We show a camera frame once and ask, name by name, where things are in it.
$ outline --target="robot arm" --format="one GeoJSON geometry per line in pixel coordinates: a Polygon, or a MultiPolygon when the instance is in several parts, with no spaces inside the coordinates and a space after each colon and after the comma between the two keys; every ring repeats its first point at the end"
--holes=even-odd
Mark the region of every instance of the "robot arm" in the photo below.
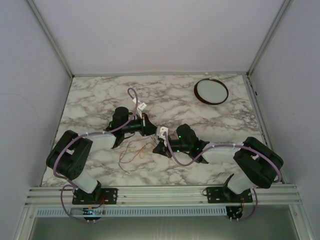
{"type": "MultiPolygon", "coordinates": [[[[172,154],[167,147],[167,144],[169,144],[173,152],[183,152],[188,154],[190,158],[195,159],[203,150],[214,145],[208,141],[198,139],[195,132],[187,124],[177,128],[178,139],[172,140],[168,137],[168,142],[166,142],[164,137],[164,132],[166,131],[167,128],[165,127],[158,128],[157,135],[160,143],[152,151],[153,153],[171,158],[172,154]]],[[[254,137],[248,137],[240,145],[266,156],[277,169],[281,169],[284,164],[277,154],[254,137]]],[[[205,151],[195,162],[203,164],[233,163],[240,166],[242,172],[231,175],[223,186],[225,198],[232,202],[233,199],[238,199],[241,193],[252,187],[270,188],[277,176],[275,169],[268,162],[262,157],[256,156],[255,153],[246,149],[219,147],[205,151]]]]}
{"type": "MultiPolygon", "coordinates": [[[[115,109],[112,121],[105,131],[118,128],[126,123],[132,112],[123,106],[115,109]]],[[[86,199],[86,203],[96,204],[101,202],[101,184],[94,179],[85,169],[85,164],[90,151],[102,149],[113,149],[118,147],[125,139],[126,133],[140,132],[142,136],[150,136],[156,133],[157,127],[148,118],[148,115],[139,112],[135,119],[131,120],[123,128],[112,134],[102,134],[95,136],[82,137],[72,144],[65,152],[56,168],[57,173],[66,177],[68,181],[77,186],[75,194],[86,199]]],[[[79,135],[71,130],[67,130],[57,142],[46,160],[46,165],[53,169],[59,154],[67,144],[79,135]]]]}

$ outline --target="glass panel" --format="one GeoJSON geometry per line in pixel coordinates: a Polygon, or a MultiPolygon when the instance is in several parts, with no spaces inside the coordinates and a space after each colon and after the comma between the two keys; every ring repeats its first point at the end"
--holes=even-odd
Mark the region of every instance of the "glass panel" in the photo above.
{"type": "Polygon", "coordinates": [[[97,224],[37,218],[31,240],[298,240],[288,206],[259,206],[244,222],[222,216],[106,217],[97,224]]]}

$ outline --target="white connector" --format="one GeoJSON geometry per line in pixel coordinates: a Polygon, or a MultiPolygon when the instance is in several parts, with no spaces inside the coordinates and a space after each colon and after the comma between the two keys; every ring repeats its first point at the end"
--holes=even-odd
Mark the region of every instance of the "white connector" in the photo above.
{"type": "Polygon", "coordinates": [[[167,146],[167,141],[165,137],[165,133],[167,136],[169,136],[169,128],[165,126],[158,126],[156,129],[155,134],[160,138],[164,140],[164,145],[167,146]]]}
{"type": "Polygon", "coordinates": [[[138,99],[138,107],[137,107],[137,112],[139,114],[139,117],[142,119],[142,111],[147,107],[147,104],[145,104],[143,101],[139,101],[138,99]]]}

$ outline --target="black mounting plate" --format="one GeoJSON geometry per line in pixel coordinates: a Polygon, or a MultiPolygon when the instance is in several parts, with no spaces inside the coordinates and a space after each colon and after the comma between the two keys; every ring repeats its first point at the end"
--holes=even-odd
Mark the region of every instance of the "black mounting plate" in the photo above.
{"type": "Polygon", "coordinates": [[[225,203],[239,203],[241,204],[241,197],[243,197],[245,203],[252,203],[253,198],[250,189],[243,191],[241,194],[235,195],[230,201],[224,196],[223,188],[221,186],[207,187],[206,197],[209,204],[225,204],[225,203]]]}
{"type": "Polygon", "coordinates": [[[94,201],[91,197],[83,194],[81,190],[74,190],[74,195],[72,199],[73,205],[99,205],[102,202],[104,196],[104,205],[114,205],[117,204],[118,189],[117,188],[101,188],[100,196],[97,201],[94,201]]]}

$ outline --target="black plastic bracket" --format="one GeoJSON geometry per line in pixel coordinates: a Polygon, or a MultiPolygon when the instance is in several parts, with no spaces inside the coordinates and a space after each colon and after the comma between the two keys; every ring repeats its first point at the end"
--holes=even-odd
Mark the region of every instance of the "black plastic bracket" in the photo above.
{"type": "Polygon", "coordinates": [[[243,215],[241,206],[226,206],[226,215],[231,219],[240,219],[243,215]]]}
{"type": "MultiPolygon", "coordinates": [[[[109,126],[105,131],[110,131],[120,127],[128,121],[129,116],[132,114],[133,113],[129,112],[129,110],[124,106],[117,107],[112,115],[112,121],[109,123],[109,126]]],[[[141,136],[150,136],[155,134],[156,130],[157,127],[150,122],[148,115],[146,113],[142,113],[142,118],[137,117],[137,119],[131,120],[123,128],[112,133],[115,136],[115,143],[112,148],[117,148],[124,141],[125,134],[127,133],[133,134],[135,132],[139,132],[141,136]]]]}
{"type": "Polygon", "coordinates": [[[73,205],[99,205],[104,199],[104,205],[115,205],[118,199],[117,188],[100,188],[99,196],[92,197],[81,189],[75,190],[73,194],[73,205]]]}
{"type": "MultiPolygon", "coordinates": [[[[53,169],[55,162],[62,150],[78,136],[79,135],[76,132],[67,130],[50,152],[46,159],[46,165],[53,169]]],[[[68,150],[73,151],[73,153],[65,152],[62,155],[56,171],[71,181],[79,177],[84,170],[92,143],[93,142],[88,138],[82,137],[78,139],[68,148],[68,150]]]]}
{"type": "Polygon", "coordinates": [[[227,199],[222,186],[207,187],[206,197],[209,204],[226,204],[226,203],[242,203],[241,197],[245,203],[252,203],[253,198],[250,189],[243,191],[241,194],[234,195],[233,198],[227,199]]]}

